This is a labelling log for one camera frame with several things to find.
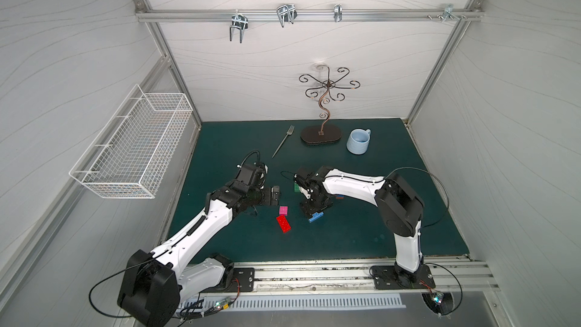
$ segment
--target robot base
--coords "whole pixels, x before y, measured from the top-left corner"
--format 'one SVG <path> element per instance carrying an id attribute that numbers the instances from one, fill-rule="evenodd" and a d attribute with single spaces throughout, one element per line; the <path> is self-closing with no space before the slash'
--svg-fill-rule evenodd
<path id="1" fill-rule="evenodd" d="M 435 288 L 430 268 L 428 265 L 420 265 L 417 272 L 414 274 L 405 271 L 396 271 L 396 265 L 374 265 L 371 267 L 369 273 L 374 277 L 374 287 L 377 290 L 395 290 L 395 289 L 425 289 L 424 285 L 420 284 L 420 280 L 429 285 L 430 288 Z"/>
<path id="2" fill-rule="evenodd" d="M 254 290 L 254 268 L 234 268 L 232 274 L 232 283 L 226 289 L 220 286 L 209 287 L 202 290 L 200 293 L 236 293 L 238 291 L 238 284 L 234 278 L 240 282 L 241 292 L 252 292 Z"/>

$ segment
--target mounting plate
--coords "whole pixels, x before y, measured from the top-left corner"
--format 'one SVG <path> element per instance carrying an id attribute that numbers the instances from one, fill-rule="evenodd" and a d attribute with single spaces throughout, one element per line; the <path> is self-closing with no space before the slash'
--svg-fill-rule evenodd
<path id="1" fill-rule="evenodd" d="M 411 287 L 402 287 L 397 281 L 395 267 L 393 265 L 374 265 L 369 270 L 369 273 L 374 276 L 373 285 L 377 290 L 395 290 L 395 289 L 426 289 L 425 286 L 419 283 L 423 280 L 430 288 L 435 288 L 433 277 L 428 265 L 421 265 L 418 271 L 417 281 L 411 284 Z"/>
<path id="2" fill-rule="evenodd" d="M 201 293 L 236 293 L 238 285 L 234 278 L 240 282 L 240 292 L 252 292 L 254 290 L 254 268 L 234 268 L 232 275 L 232 283 L 226 289 L 218 289 L 216 287 L 206 288 Z"/>

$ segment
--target red lego brick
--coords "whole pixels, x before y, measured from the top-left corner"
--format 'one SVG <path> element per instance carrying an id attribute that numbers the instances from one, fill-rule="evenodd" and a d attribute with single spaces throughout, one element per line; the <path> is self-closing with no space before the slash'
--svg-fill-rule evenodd
<path id="1" fill-rule="evenodd" d="M 277 217 L 277 221 L 278 224 L 281 226 L 282 233 L 286 233 L 288 230 L 291 229 L 291 226 L 289 225 L 289 222 L 287 221 L 287 218 L 284 217 L 284 215 L 280 215 L 279 217 Z"/>

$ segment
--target black cable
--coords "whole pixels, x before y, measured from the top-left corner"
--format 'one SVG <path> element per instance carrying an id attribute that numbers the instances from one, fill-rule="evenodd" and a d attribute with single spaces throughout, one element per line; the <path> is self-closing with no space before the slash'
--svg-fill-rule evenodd
<path id="1" fill-rule="evenodd" d="M 189 311 L 190 309 L 192 311 L 195 311 L 196 309 L 201 308 L 200 303 L 204 303 L 204 300 L 203 299 L 200 301 L 200 295 L 201 294 L 202 294 L 201 292 L 198 293 L 198 300 L 195 303 L 193 303 L 189 307 L 184 308 L 181 311 L 179 311 L 178 314 L 179 314 L 180 318 L 186 318 L 186 316 L 184 314 L 189 314 L 190 313 L 190 312 L 189 313 L 184 313 L 184 311 Z"/>
<path id="2" fill-rule="evenodd" d="M 204 213 L 206 216 L 210 213 L 210 197 L 212 196 L 212 192 L 206 193 L 206 203 L 204 204 Z"/>
<path id="3" fill-rule="evenodd" d="M 121 271 L 118 271 L 118 272 L 116 272 L 115 274 L 109 275 L 107 278 L 105 278 L 105 279 L 101 280 L 100 282 L 98 282 L 97 284 L 95 284 L 95 285 L 94 285 L 94 286 L 91 288 L 91 290 L 89 291 L 89 303 L 91 304 L 91 307 L 93 307 L 93 309 L 94 309 L 94 310 L 96 310 L 96 312 L 97 312 L 97 313 L 99 313 L 99 314 L 102 314 L 102 315 L 104 315 L 104 316 L 106 316 L 106 317 L 111 317 L 111 318 L 131 318 L 131 317 L 133 317 L 133 316 L 131 316 L 131 315 L 121 315 L 121 316 L 119 316 L 119 315 L 112 315 L 112 314 L 105 313 L 105 312 L 101 311 L 100 309 L 98 309 L 98 308 L 95 306 L 95 304 L 93 303 L 93 300 L 91 299 L 91 294 L 93 293 L 93 289 L 95 289 L 95 288 L 96 288 L 96 287 L 97 287 L 99 284 L 103 283 L 104 281 L 106 281 L 106 280 L 109 280 L 109 279 L 111 279 L 112 277 L 114 277 L 114 276 L 116 276 L 116 275 L 119 275 L 120 273 L 123 273 L 123 272 L 125 272 L 125 271 L 128 271 L 128 270 L 129 270 L 129 269 L 131 269 L 131 268 L 134 268 L 134 267 L 136 267 L 136 266 L 140 266 L 140 265 L 144 265 L 144 264 L 147 264 L 147 263 L 151 263 L 151 261 L 152 261 L 152 260 L 155 260 L 155 259 L 159 258 L 160 256 L 162 256 L 163 254 L 167 253 L 168 251 L 169 251 L 169 250 L 166 250 L 166 251 L 164 251 L 163 253 L 161 253 L 161 254 L 159 254 L 158 256 L 156 256 L 155 258 L 152 258 L 152 259 L 150 259 L 150 260 L 144 261 L 144 262 L 142 262 L 142 263 L 139 263 L 139 264 L 135 264 L 135 265 L 133 265 L 133 266 L 130 266 L 129 268 L 125 268 L 125 269 L 123 269 L 123 270 L 121 270 Z"/>
<path id="4" fill-rule="evenodd" d="M 375 182 L 373 180 L 363 180 L 363 179 L 359 179 L 359 178 L 354 178 L 354 177 L 349 177 L 349 176 L 340 176 L 340 175 L 337 175 L 337 176 L 327 176 L 327 177 L 325 177 L 325 179 L 327 179 L 327 178 L 336 178 L 336 177 L 354 179 L 354 180 L 358 180 L 360 182 L 365 182 L 365 183 L 379 183 L 379 182 Z"/>
<path id="5" fill-rule="evenodd" d="M 446 191 L 446 187 L 444 187 L 444 184 L 442 183 L 442 181 L 440 181 L 440 179 L 436 176 L 434 176 L 432 173 L 425 171 L 421 168 L 416 168 L 416 167 L 400 167 L 400 168 L 396 168 L 393 171 L 391 171 L 387 176 L 384 177 L 384 179 L 387 179 L 389 176 L 391 176 L 394 172 L 399 171 L 399 170 L 417 170 L 417 171 L 422 171 L 424 173 L 429 174 L 430 176 L 432 176 L 433 178 L 435 178 L 438 183 L 440 184 L 441 188 L 444 190 L 444 194 L 446 195 L 446 211 L 444 211 L 444 213 L 440 216 L 440 218 L 436 221 L 436 222 L 432 222 L 429 225 L 425 225 L 422 226 L 422 229 L 424 228 L 429 228 L 430 226 L 436 225 L 438 222 L 440 222 L 448 212 L 450 212 L 450 196 L 448 196 L 448 192 Z"/>
<path id="6" fill-rule="evenodd" d="M 243 214 L 246 214 L 246 215 L 250 215 L 250 216 L 252 216 L 252 217 L 257 217 L 257 216 L 258 216 L 258 210 L 257 210 L 257 209 L 256 209 L 256 207 L 254 207 L 254 206 L 252 206 L 252 208 L 254 208 L 254 215 L 253 215 L 253 214 L 251 214 L 251 213 L 248 213 L 247 211 L 243 211 L 242 213 L 243 213 Z"/>
<path id="7" fill-rule="evenodd" d="M 283 173 L 290 173 L 290 174 L 292 174 L 292 175 L 293 175 L 293 177 L 294 177 L 294 173 L 293 173 L 293 172 L 291 172 L 291 171 L 281 171 L 281 176 L 283 176 L 284 178 L 287 178 L 288 180 L 291 180 L 291 181 L 293 181 L 293 182 L 294 182 L 294 179 L 288 178 L 288 177 L 287 177 L 287 176 L 285 176 Z"/>
<path id="8" fill-rule="evenodd" d="M 244 163 L 246 162 L 246 160 L 248 159 L 248 157 L 250 157 L 252 154 L 255 154 L 255 153 L 256 153 L 256 162 L 257 163 L 260 162 L 260 152 L 258 150 L 253 150 L 244 157 L 244 159 L 242 160 L 242 163 L 240 163 L 240 166 L 243 166 Z"/>
<path id="9" fill-rule="evenodd" d="M 462 298 L 464 298 L 464 294 L 462 292 L 462 285 L 460 284 L 460 281 L 458 280 L 458 278 L 456 278 L 456 276 L 454 275 L 454 273 L 452 273 L 451 271 L 449 271 L 447 268 L 445 268 L 444 266 L 441 266 L 439 264 L 436 263 L 424 263 L 424 265 L 436 265 L 442 269 L 444 269 L 446 272 L 450 273 L 451 276 L 454 277 L 454 279 L 456 279 L 456 282 L 458 283 L 458 287 L 460 287 L 460 302 L 458 302 L 458 304 L 454 307 L 454 309 L 452 309 L 450 312 L 446 313 L 446 314 L 442 314 L 442 315 L 449 315 L 450 313 L 454 312 L 456 309 L 458 309 L 458 307 L 460 307 L 460 304 L 462 303 Z"/>

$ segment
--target metal tree stand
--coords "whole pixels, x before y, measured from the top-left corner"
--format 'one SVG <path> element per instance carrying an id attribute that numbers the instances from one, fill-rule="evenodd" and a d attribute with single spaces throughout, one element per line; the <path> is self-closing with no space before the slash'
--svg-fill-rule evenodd
<path id="1" fill-rule="evenodd" d="M 330 80 L 330 68 L 329 68 L 329 66 L 324 66 L 324 67 L 327 68 L 327 81 L 325 81 L 325 82 L 321 82 L 321 81 L 317 80 L 316 78 L 314 78 L 308 74 L 299 76 L 299 81 L 301 81 L 301 82 L 308 82 L 309 78 L 312 78 L 315 81 L 317 81 L 319 84 L 321 84 L 321 86 L 319 86 L 317 88 L 307 89 L 304 92 L 304 94 L 307 97 L 316 98 L 317 96 L 319 96 L 319 92 L 317 92 L 317 90 L 327 89 L 325 91 L 325 93 L 319 98 L 319 107 L 324 110 L 324 112 L 319 115 L 319 117 L 321 117 L 322 119 L 325 119 L 323 121 L 323 124 L 321 124 L 320 127 L 318 125 L 315 125 L 313 127 L 305 127 L 303 129 L 303 131 L 301 131 L 301 133 L 300 133 L 300 138 L 305 143 L 307 143 L 309 145 L 334 143 L 334 142 L 338 141 L 339 139 L 341 139 L 341 129 L 339 129 L 337 126 L 335 126 L 333 124 L 327 124 L 327 126 L 325 127 L 325 124 L 330 119 L 330 111 L 329 111 L 329 109 L 323 107 L 323 104 L 328 104 L 331 100 L 343 101 L 345 99 L 345 95 L 342 93 L 337 93 L 337 95 L 335 97 L 333 97 L 333 95 L 331 95 L 331 93 L 330 93 L 330 90 L 333 88 L 336 88 L 336 89 L 358 89 L 361 86 L 359 81 L 355 81 L 355 80 L 349 82 L 349 84 L 351 84 L 351 87 L 349 87 L 349 88 L 342 88 L 340 86 L 337 86 L 337 82 L 341 81 L 343 78 L 345 78 L 345 76 L 349 75 L 349 69 L 346 67 L 339 67 L 337 69 L 338 73 L 342 74 L 345 71 L 347 71 L 347 73 L 345 75 L 343 75 L 340 79 L 338 79 L 336 81 L 331 81 Z"/>

